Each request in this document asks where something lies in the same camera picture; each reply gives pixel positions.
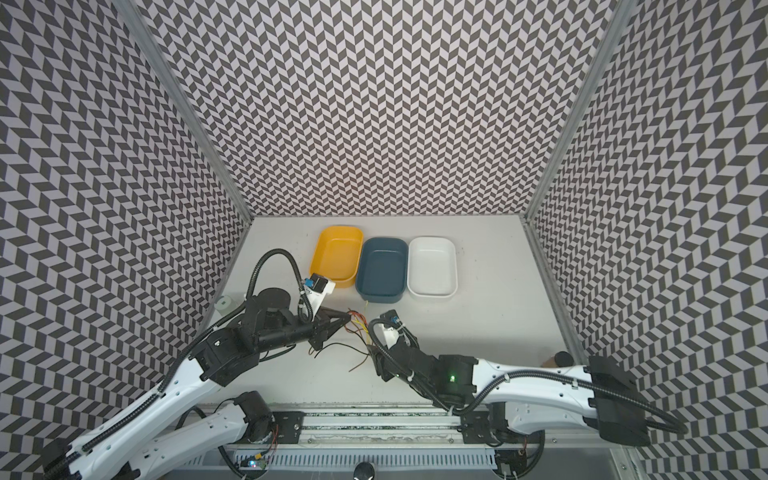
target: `white tray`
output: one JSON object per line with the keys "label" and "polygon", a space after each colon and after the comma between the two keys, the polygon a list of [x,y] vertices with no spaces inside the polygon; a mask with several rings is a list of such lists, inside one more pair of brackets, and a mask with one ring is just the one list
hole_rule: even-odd
{"label": "white tray", "polygon": [[442,237],[416,237],[408,245],[408,290],[418,298],[447,299],[458,290],[456,247]]}

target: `floor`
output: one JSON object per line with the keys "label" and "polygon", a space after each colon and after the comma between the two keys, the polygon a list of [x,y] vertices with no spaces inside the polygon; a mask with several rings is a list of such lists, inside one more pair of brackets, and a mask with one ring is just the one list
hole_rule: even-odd
{"label": "floor", "polygon": [[[456,246],[458,292],[443,303],[417,300],[409,292],[396,304],[367,307],[354,286],[337,289],[324,306],[337,310],[365,310],[369,319],[396,309],[400,319],[432,355],[457,353],[508,365],[538,366],[565,349],[544,285],[517,216],[493,217],[311,217],[258,218],[247,235],[224,293],[242,299],[253,266],[268,250],[281,247],[296,258],[309,276],[310,261],[320,232],[330,225],[353,225],[366,239],[386,236],[409,242],[414,237],[438,236]],[[287,260],[273,257],[262,269],[256,291],[277,286],[293,298],[297,287]],[[334,341],[362,346],[341,331]],[[384,383],[362,355],[331,346],[316,359],[308,346],[265,362],[245,372],[227,388],[206,400],[220,400],[256,389],[269,403],[423,403],[403,382]]]}

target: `white round container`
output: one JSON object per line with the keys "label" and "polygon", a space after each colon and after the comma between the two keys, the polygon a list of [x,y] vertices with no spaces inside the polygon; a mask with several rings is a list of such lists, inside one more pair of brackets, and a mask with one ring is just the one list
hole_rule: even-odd
{"label": "white round container", "polygon": [[458,290],[456,247],[442,237],[417,237],[408,245],[408,290],[425,300],[448,299]]}

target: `yellow plastic container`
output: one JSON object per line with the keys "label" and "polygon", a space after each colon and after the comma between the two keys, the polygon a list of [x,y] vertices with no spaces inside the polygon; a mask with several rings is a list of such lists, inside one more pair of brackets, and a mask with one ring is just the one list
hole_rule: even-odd
{"label": "yellow plastic container", "polygon": [[317,273],[336,282],[336,288],[355,284],[360,263],[362,231],[355,227],[328,227],[317,239],[310,275]]}

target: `patterned wall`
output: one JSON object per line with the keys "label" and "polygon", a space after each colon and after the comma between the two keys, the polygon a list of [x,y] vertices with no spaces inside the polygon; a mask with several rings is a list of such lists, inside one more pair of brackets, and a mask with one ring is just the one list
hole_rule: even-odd
{"label": "patterned wall", "polygon": [[138,0],[256,215],[528,204],[615,0]]}
{"label": "patterned wall", "polygon": [[105,0],[0,4],[0,476],[195,333],[243,222]]}
{"label": "patterned wall", "polygon": [[535,218],[588,350],[690,423],[654,478],[768,478],[767,18],[641,2]]}

